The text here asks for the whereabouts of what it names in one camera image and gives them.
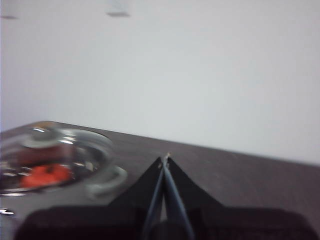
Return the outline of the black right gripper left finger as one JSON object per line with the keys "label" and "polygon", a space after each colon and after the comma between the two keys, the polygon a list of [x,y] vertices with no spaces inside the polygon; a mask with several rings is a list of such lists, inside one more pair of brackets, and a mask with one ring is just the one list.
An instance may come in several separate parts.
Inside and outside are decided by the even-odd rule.
{"label": "black right gripper left finger", "polygon": [[137,240],[142,234],[162,161],[157,158],[142,176],[109,204],[55,206],[37,210],[18,228],[16,240]]}

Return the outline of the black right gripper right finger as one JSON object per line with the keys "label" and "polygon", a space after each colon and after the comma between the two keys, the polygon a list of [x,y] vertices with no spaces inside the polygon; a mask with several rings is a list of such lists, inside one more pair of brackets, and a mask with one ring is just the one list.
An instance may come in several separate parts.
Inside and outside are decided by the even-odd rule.
{"label": "black right gripper right finger", "polygon": [[195,184],[169,156],[162,160],[166,214],[188,240],[314,240],[302,215],[276,208],[227,206]]}

